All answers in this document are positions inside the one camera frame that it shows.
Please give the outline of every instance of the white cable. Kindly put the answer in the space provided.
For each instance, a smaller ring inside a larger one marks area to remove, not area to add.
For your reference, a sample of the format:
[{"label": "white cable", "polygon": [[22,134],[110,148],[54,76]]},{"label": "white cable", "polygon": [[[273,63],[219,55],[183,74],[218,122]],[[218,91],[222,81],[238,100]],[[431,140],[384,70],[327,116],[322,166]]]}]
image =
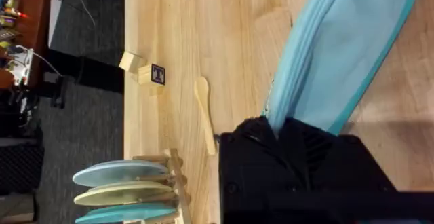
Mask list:
[{"label": "white cable", "polygon": [[80,2],[81,2],[81,4],[83,5],[84,10],[85,10],[85,11],[87,12],[87,14],[89,15],[90,20],[91,20],[92,23],[94,24],[94,27],[96,27],[94,17],[92,17],[92,15],[90,14],[89,10],[86,8],[86,4],[84,4],[83,0],[80,0]]},{"label": "white cable", "polygon": [[[27,52],[30,51],[28,48],[23,47],[23,46],[21,46],[21,45],[17,45],[16,47],[19,47],[19,48],[25,49],[25,50],[27,50]],[[38,57],[39,57],[40,59],[42,59],[45,63],[47,63],[48,66],[49,66],[51,69],[53,69],[53,71],[56,72],[59,76],[63,77],[63,75],[60,74],[60,72],[59,72],[56,68],[54,68],[53,65],[52,65],[50,62],[48,62],[48,60],[46,60],[44,57],[42,57],[42,56],[40,56],[39,54],[37,54],[35,51],[33,51],[33,54],[36,55],[36,56],[38,56]]]}]

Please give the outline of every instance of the teal zipper trim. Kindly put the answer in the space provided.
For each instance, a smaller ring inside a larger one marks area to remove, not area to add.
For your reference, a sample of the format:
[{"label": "teal zipper trim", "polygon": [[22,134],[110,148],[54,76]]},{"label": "teal zipper trim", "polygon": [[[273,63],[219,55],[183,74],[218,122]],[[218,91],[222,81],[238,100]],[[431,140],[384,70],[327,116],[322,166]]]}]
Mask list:
[{"label": "teal zipper trim", "polygon": [[371,68],[370,72],[360,85],[360,87],[357,89],[354,96],[351,98],[349,103],[346,105],[345,109],[342,111],[342,113],[336,118],[336,121],[330,126],[328,129],[328,132],[332,134],[339,134],[339,132],[342,130],[342,127],[347,122],[348,118],[350,118],[351,114],[353,113],[354,108],[357,106],[357,103],[363,96],[363,93],[365,93],[366,88],[371,83],[372,79],[374,78],[378,68],[380,68],[380,65],[382,64],[384,58],[386,57],[387,53],[391,49],[393,42],[395,41],[396,37],[398,36],[399,31],[401,30],[402,25],[406,21],[406,18],[408,14],[410,13],[410,10],[412,9],[414,0],[406,0],[406,4],[403,7],[403,10],[401,12],[401,16],[399,17],[399,20],[397,21],[397,24],[395,26],[395,29],[392,32],[391,38],[385,45],[384,49],[380,53],[380,56],[377,58],[374,66]]},{"label": "teal zipper trim", "polygon": [[[310,64],[311,44],[314,36],[328,10],[335,0],[308,0],[302,14],[296,21],[288,39],[281,61],[277,67],[273,83],[279,84],[276,88],[272,85],[263,115],[267,116],[272,129],[278,132],[282,127],[288,111],[294,107],[299,89],[307,75],[307,67]],[[299,60],[286,63],[284,60]]]}]

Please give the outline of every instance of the plate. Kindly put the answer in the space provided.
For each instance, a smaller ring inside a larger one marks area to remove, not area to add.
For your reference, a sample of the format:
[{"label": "plate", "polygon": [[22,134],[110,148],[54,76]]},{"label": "plate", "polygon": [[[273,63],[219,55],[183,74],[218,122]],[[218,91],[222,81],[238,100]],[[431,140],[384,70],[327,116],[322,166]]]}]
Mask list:
[{"label": "plate", "polygon": [[167,174],[165,166],[144,160],[116,160],[96,164],[74,174],[73,181],[86,187],[134,181],[140,176]]},{"label": "plate", "polygon": [[85,216],[76,219],[75,223],[97,224],[133,221],[140,219],[146,220],[149,218],[162,217],[167,214],[172,214],[175,211],[175,208],[166,206],[162,203],[112,206],[98,210],[92,210]]},{"label": "plate", "polygon": [[89,189],[74,198],[84,206],[108,206],[137,202],[156,202],[174,198],[171,187],[151,181],[115,183]]}]

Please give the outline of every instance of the pale yellow plate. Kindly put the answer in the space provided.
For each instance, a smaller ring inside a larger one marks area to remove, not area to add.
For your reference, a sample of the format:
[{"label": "pale yellow plate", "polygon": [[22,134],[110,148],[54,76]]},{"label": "pale yellow plate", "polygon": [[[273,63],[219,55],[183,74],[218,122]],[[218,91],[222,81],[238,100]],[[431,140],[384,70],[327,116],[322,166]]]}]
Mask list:
[{"label": "pale yellow plate", "polygon": [[138,202],[170,200],[175,197],[171,187],[151,181],[113,183],[95,187],[74,198],[74,203],[85,206],[109,206]]}]

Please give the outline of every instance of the wooden spoon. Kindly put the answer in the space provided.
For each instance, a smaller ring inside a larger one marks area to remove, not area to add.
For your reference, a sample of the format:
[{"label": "wooden spoon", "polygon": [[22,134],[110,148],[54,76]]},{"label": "wooden spoon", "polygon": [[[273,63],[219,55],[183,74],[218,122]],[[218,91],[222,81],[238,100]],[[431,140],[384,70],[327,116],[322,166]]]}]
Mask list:
[{"label": "wooden spoon", "polygon": [[199,77],[195,82],[195,96],[202,114],[202,126],[205,132],[205,142],[209,155],[216,154],[216,144],[214,142],[214,133],[212,132],[210,117],[210,87],[206,78]]}]

